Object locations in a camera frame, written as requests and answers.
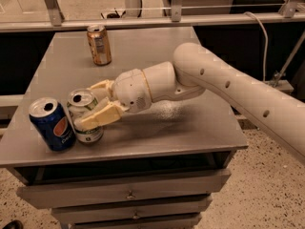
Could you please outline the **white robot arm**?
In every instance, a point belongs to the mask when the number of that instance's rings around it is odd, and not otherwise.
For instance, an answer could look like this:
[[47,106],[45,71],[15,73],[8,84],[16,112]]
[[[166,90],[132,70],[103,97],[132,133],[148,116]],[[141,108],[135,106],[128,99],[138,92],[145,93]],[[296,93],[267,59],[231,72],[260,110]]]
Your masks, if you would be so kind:
[[139,113],[155,102],[190,99],[209,90],[305,164],[305,103],[242,73],[199,44],[181,44],[173,62],[133,69],[90,89],[98,104],[75,120],[80,129],[108,125],[125,112]]

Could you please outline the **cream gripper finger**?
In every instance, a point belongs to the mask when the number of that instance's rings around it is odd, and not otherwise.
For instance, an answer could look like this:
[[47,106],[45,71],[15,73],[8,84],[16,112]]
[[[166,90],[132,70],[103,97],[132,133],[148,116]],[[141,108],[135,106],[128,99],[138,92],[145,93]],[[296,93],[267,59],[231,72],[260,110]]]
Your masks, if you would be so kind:
[[89,90],[94,94],[98,101],[102,101],[105,98],[113,100],[112,85],[113,80],[103,80],[89,87]]
[[128,109],[129,107],[122,105],[118,100],[103,99],[93,110],[77,117],[73,124],[77,130],[91,130],[119,120]]

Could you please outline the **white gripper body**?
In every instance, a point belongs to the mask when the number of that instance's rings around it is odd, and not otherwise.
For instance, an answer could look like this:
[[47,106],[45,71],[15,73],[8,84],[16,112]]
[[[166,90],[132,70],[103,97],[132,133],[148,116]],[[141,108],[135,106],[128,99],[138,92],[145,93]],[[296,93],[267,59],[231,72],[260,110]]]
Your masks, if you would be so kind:
[[134,69],[121,73],[112,85],[113,96],[130,113],[147,110],[152,105],[150,89],[144,73]]

